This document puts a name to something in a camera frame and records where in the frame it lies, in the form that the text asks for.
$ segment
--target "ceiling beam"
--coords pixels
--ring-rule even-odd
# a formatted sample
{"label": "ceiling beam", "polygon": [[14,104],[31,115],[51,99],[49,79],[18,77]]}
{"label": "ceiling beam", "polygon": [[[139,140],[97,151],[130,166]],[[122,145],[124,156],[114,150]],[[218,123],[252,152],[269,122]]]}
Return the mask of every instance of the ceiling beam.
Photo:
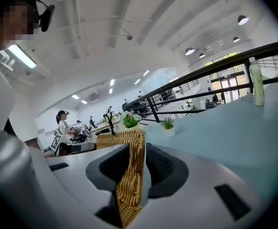
{"label": "ceiling beam", "polygon": [[230,15],[233,15],[235,13],[238,13],[241,11],[240,5],[235,5],[232,8],[229,8],[226,11],[223,11],[216,16],[212,17],[208,22],[204,23],[204,25],[198,27],[196,30],[190,32],[188,35],[183,37],[181,40],[178,41],[177,44],[171,47],[172,51],[175,51],[177,48],[179,48],[181,45],[185,44],[188,42],[190,39],[195,37],[196,35],[200,34],[204,30],[208,29],[211,25],[220,22],[222,19],[227,18]]}
{"label": "ceiling beam", "polygon": [[[114,13],[114,15],[117,15],[117,17],[115,17],[114,21],[111,22],[110,35],[119,35],[126,11],[128,10],[128,7],[132,0],[118,0],[118,1],[119,2],[116,5],[115,13]],[[109,37],[108,39],[109,47],[115,48],[117,45],[117,41],[118,41],[118,37]]]}
{"label": "ceiling beam", "polygon": [[175,2],[176,0],[163,0],[156,11],[152,14],[143,30],[140,33],[140,36],[137,39],[137,42],[142,45],[147,35],[150,33],[154,25],[161,18],[161,16],[165,13],[165,11]]}
{"label": "ceiling beam", "polygon": [[215,5],[221,0],[205,0],[198,7],[189,11],[181,20],[179,20],[158,43],[157,45],[161,48],[173,35],[179,32],[184,26],[190,23],[194,18],[199,16],[202,12],[209,9],[211,6]]}

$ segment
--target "white shirt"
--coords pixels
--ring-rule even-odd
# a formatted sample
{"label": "white shirt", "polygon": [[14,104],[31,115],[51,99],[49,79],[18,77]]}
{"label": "white shirt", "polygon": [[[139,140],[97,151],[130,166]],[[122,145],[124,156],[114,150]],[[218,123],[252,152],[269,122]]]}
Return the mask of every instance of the white shirt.
{"label": "white shirt", "polygon": [[61,120],[61,121],[59,121],[59,123],[58,123],[58,128],[59,128],[59,131],[61,132],[61,134],[63,134],[63,135],[65,135],[65,137],[67,138],[67,139],[71,139],[72,137],[74,137],[74,135],[73,134],[68,134],[68,133],[66,133],[66,128],[68,127],[69,125],[67,124],[67,122],[66,121],[64,121],[64,120]]}

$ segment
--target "small potted plant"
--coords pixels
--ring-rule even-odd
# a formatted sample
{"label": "small potted plant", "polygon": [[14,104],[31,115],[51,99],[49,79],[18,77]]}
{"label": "small potted plant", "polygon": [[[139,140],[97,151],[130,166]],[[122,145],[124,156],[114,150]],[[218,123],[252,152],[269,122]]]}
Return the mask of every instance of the small potted plant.
{"label": "small potted plant", "polygon": [[141,116],[138,114],[132,114],[132,112],[129,111],[124,111],[121,114],[120,119],[123,121],[123,125],[125,126],[125,129],[127,130],[131,130],[131,129],[135,129],[135,128],[140,128],[141,129],[141,125],[140,125],[140,120],[141,120]]}
{"label": "small potted plant", "polygon": [[171,118],[164,118],[161,126],[163,127],[163,131],[167,137],[175,135],[175,129],[173,125],[174,121]]}

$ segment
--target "black slot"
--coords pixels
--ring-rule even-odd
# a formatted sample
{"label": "black slot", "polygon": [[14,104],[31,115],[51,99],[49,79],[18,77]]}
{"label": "black slot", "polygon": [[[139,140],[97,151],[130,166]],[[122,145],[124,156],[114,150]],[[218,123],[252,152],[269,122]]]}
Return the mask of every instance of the black slot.
{"label": "black slot", "polygon": [[49,168],[50,168],[51,171],[55,171],[55,170],[59,170],[59,169],[62,169],[62,168],[66,168],[68,166],[69,165],[66,164],[66,163],[60,163],[60,164],[49,166]]}
{"label": "black slot", "polygon": [[214,187],[235,220],[246,215],[251,208],[227,184]]}

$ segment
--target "black railing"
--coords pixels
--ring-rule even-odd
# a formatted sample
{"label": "black railing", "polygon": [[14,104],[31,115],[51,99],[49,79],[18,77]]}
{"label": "black railing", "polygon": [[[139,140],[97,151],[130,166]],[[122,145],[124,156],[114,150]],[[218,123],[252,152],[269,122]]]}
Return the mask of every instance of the black railing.
{"label": "black railing", "polygon": [[[156,112],[158,111],[162,106],[167,105],[169,103],[177,102],[177,101],[183,101],[183,100],[188,100],[192,98],[197,98],[197,97],[202,97],[202,96],[207,96],[207,95],[214,95],[218,93],[223,93],[223,92],[228,92],[228,91],[233,91],[233,90],[238,90],[238,89],[244,89],[244,88],[249,88],[248,92],[252,93],[253,91],[253,83],[251,78],[249,77],[249,66],[250,66],[250,61],[249,58],[254,57],[256,61],[267,58],[267,57],[272,57],[274,55],[278,55],[278,42],[268,44],[262,47],[258,47],[255,49],[251,49],[249,51],[237,54],[235,56],[223,59],[221,61],[218,61],[216,63],[213,63],[211,65],[208,65],[206,67],[203,67],[197,71],[194,71],[192,73],[189,73],[171,83],[168,83],[140,98],[137,100],[129,103],[127,107],[130,107],[134,104],[137,103],[148,103],[146,106],[142,107],[137,107],[137,108],[131,108],[130,110],[138,110],[142,108],[149,108],[148,112],[145,113],[137,113],[142,116],[147,116],[153,114],[155,117],[155,120],[151,119],[142,119],[142,120],[147,120],[147,121],[155,121],[155,122],[161,122],[159,120],[158,115],[164,115],[164,114],[194,114],[194,113],[199,113],[202,111],[205,111],[206,109],[193,109],[193,110],[183,110],[183,111],[171,111],[171,112]],[[246,84],[241,84],[241,85],[236,85],[232,87],[227,87],[227,88],[222,88],[214,91],[209,91],[205,93],[199,93],[199,94],[193,94],[185,97],[179,97],[179,98],[170,98],[169,100],[165,100],[159,103],[155,102],[155,96],[164,96],[163,93],[168,93],[169,95],[172,95],[171,92],[173,92],[173,88],[179,87],[181,94],[184,94],[186,91],[191,90],[191,88],[195,87],[198,84],[197,79],[202,78],[204,76],[213,74],[218,71],[222,71],[228,68],[231,68],[236,65],[245,65],[245,71],[248,75],[249,83]],[[278,77],[267,79],[263,81],[263,84],[271,84],[271,83],[277,83],[278,82]]]}

